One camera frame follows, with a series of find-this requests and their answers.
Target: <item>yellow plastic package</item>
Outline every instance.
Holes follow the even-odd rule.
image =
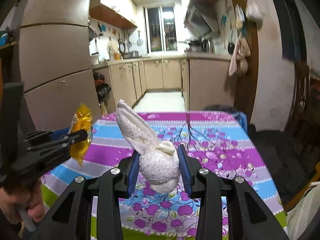
[[[93,137],[92,114],[90,109],[84,104],[81,104],[78,110],[76,111],[72,119],[69,133],[73,133],[81,129],[86,130],[88,134],[87,139],[74,145],[71,145],[70,149],[70,156],[76,159],[80,166],[82,165],[85,153],[87,152],[87,149],[89,148]]]

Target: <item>human hand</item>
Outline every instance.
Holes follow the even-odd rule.
[[[40,185],[38,180],[31,190],[22,185],[11,189],[0,188],[0,209],[11,224],[21,222],[18,207],[26,207],[28,216],[35,222],[42,220],[45,213]]]

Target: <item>silver screw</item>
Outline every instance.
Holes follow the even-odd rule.
[[[82,181],[84,181],[84,177],[82,177],[82,176],[78,176],[75,178],[76,183],[81,183]]]
[[[202,175],[207,175],[207,174],[209,173],[209,170],[206,169],[206,168],[202,168],[202,169],[199,170],[199,172],[200,172],[200,174],[202,174]]]
[[[236,182],[238,183],[244,183],[244,178],[242,178],[241,176],[236,177]]]
[[[111,172],[111,174],[116,175],[116,174],[118,174],[118,173],[120,172],[120,169],[118,169],[118,168],[113,168],[110,172]]]

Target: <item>striped tablecloth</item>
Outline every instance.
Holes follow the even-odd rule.
[[[203,167],[218,176],[233,179],[243,176],[264,200],[283,228],[284,209],[268,169],[236,120],[224,112],[140,113],[160,140],[170,140],[176,146],[183,143],[188,155],[197,158]],[[122,158],[131,156],[133,149],[124,140],[115,114],[94,125],[93,142],[82,167],[74,159],[59,165],[42,177],[42,192],[50,208],[68,184],[78,175],[86,178],[101,176],[116,167]],[[139,174],[136,190],[130,199],[119,199],[124,239],[183,240],[194,238],[200,200],[191,200],[184,191],[182,180],[169,194],[159,194]],[[228,237],[226,199],[222,197],[222,235]],[[97,198],[92,207],[92,239],[96,238]]]

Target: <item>kitchen counter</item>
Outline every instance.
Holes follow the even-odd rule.
[[[118,64],[126,64],[126,63],[135,63],[139,61],[151,61],[151,60],[167,60],[167,59],[179,59],[179,58],[199,58],[199,59],[216,59],[216,60],[224,60],[230,61],[231,55],[229,54],[212,54],[212,53],[204,53],[204,52],[186,52],[183,54],[173,54],[173,55],[148,55],[140,58],[129,58],[122,60],[109,60],[105,62],[101,62],[98,65],[94,65],[92,69],[98,69]]]

